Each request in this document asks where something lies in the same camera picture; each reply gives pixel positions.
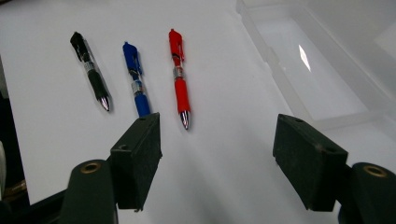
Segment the retractable pen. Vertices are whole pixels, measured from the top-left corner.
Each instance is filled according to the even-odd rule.
[[[87,72],[88,79],[91,82],[96,100],[99,101],[99,103],[106,111],[110,111],[110,102],[107,90],[100,74],[96,71],[92,54],[88,51],[89,48],[87,48],[87,46],[85,45],[84,38],[81,34],[74,32],[72,38],[70,39],[70,43],[76,50],[78,59],[84,63],[84,68]]]
[[[128,72],[132,77],[132,90],[134,92],[134,104],[137,108],[137,113],[139,117],[144,117],[150,114],[149,110],[149,101],[146,96],[143,88],[143,83],[140,80],[140,76],[143,75],[142,69],[140,67],[139,57],[137,53],[137,48],[133,45],[125,44],[122,46],[126,66],[128,68]]]
[[[184,128],[188,130],[191,123],[191,109],[189,95],[187,94],[187,85],[186,81],[184,80],[182,65],[184,61],[184,54],[182,42],[183,39],[181,34],[172,29],[171,32],[169,32],[169,43],[171,47],[172,60],[175,64],[174,80],[177,98],[177,112],[180,115]]]

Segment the clear plastic box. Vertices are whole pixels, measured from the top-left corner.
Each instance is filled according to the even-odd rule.
[[[346,4],[353,1],[339,2],[238,0],[237,11],[262,59],[272,69],[293,116],[322,131],[376,119],[394,122],[396,88],[392,86],[396,76],[389,75],[396,65],[396,50],[364,55],[365,51],[379,52],[381,44],[372,44],[374,38],[363,42],[367,36],[374,36],[370,34],[375,28],[365,29],[368,34],[358,29],[364,27],[361,22],[367,22],[366,16],[375,15],[362,13],[375,1],[358,1],[362,2],[359,8]],[[372,21],[384,23],[384,19]],[[390,36],[396,36],[396,25],[394,28],[384,28],[390,35],[382,35],[383,46]],[[364,43],[361,47],[365,51],[355,45],[354,38]]]

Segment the white surface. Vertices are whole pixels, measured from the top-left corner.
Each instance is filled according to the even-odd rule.
[[[184,37],[188,132],[176,109],[171,28]],[[69,43],[75,31],[88,40],[106,81],[114,108],[109,114],[95,102]],[[139,49],[151,109],[161,113],[163,158],[145,210],[119,211],[120,223],[337,223],[337,210],[305,211],[275,163],[276,117],[290,111],[229,0],[15,0],[0,6],[0,53],[31,203],[66,188],[79,163],[107,158],[137,118],[124,41]],[[356,138],[349,141],[345,133]],[[351,154],[359,152],[353,143],[361,133],[329,134],[344,139],[341,146],[352,147]],[[384,139],[388,147],[376,161],[395,171],[391,138]],[[375,152],[368,148],[361,146],[366,153],[354,160],[370,161]]]

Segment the screw hole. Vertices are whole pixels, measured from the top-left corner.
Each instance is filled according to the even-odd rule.
[[[364,166],[363,169],[369,175],[374,175],[376,177],[387,177],[388,175],[383,169],[373,165]]]
[[[96,172],[97,170],[100,169],[100,167],[101,167],[101,164],[99,162],[91,162],[91,163],[88,163],[88,164],[82,166],[80,171],[83,174],[87,175],[87,174]]]
[[[119,149],[127,149],[127,148],[128,148],[127,145],[120,145],[120,146],[119,146]]]

